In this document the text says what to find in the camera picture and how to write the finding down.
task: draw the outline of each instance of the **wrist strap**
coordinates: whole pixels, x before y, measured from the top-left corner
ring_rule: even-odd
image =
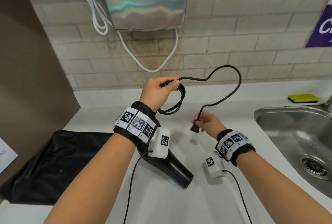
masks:
[[[114,132],[128,138],[135,145],[140,142],[148,144],[157,128],[153,121],[155,118],[155,113],[147,105],[135,102],[114,122]]]
[[[234,166],[237,166],[237,157],[249,151],[256,151],[252,146],[251,141],[244,134],[232,129],[226,129],[220,132],[217,136],[218,144],[215,149],[219,155],[227,162],[231,161]]]

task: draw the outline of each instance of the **forearm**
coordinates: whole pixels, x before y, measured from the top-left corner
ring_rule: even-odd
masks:
[[[332,223],[324,207],[256,152],[239,155],[236,163],[276,224]]]
[[[61,195],[44,224],[104,224],[135,151],[113,134]]]

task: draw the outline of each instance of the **hand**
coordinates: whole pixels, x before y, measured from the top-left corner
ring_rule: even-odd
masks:
[[[174,80],[167,86],[160,88],[160,84]],[[156,112],[166,102],[168,95],[177,90],[180,81],[177,77],[160,77],[156,79],[149,79],[143,86],[142,94],[139,99],[140,102],[150,107]]]
[[[197,120],[198,113],[195,115],[192,123],[194,123]],[[196,125],[201,128],[201,132],[206,131],[207,134],[209,134],[211,137],[217,139],[218,134],[226,130],[227,128],[220,122],[218,117],[216,117],[213,114],[202,112],[200,116],[200,120],[196,121]]]

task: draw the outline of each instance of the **backsplash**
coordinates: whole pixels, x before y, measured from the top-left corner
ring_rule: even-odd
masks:
[[[116,32],[95,31],[85,0],[31,0],[74,90],[137,87],[167,75],[203,78],[223,64],[237,66],[244,82],[332,78],[332,48],[304,49],[327,1],[188,0],[174,56],[148,73]],[[159,67],[175,43],[172,30],[122,34],[149,69]],[[237,79],[233,69],[222,69],[204,84]]]

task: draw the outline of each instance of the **stainless steel sink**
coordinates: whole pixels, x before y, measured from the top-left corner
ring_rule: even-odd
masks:
[[[254,117],[294,169],[332,199],[332,113],[298,106],[263,108]]]

